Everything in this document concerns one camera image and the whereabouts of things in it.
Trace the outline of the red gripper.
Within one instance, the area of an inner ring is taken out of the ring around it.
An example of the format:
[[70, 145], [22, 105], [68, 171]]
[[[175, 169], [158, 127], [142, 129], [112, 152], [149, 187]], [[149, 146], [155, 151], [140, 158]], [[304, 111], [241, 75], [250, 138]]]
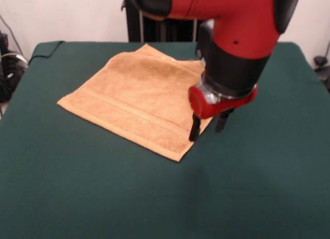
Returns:
[[252, 93], [247, 97], [235, 100], [224, 98], [220, 101], [212, 103], [211, 101], [207, 101], [206, 95], [202, 92], [201, 87], [190, 87], [188, 91], [188, 98], [194, 114], [192, 116], [193, 124], [190, 131], [189, 140], [191, 142], [198, 140], [201, 131], [200, 119], [208, 119], [219, 115], [215, 131], [222, 132], [227, 123], [228, 117], [234, 109], [252, 102], [257, 95], [257, 90], [257, 85], [255, 85]]

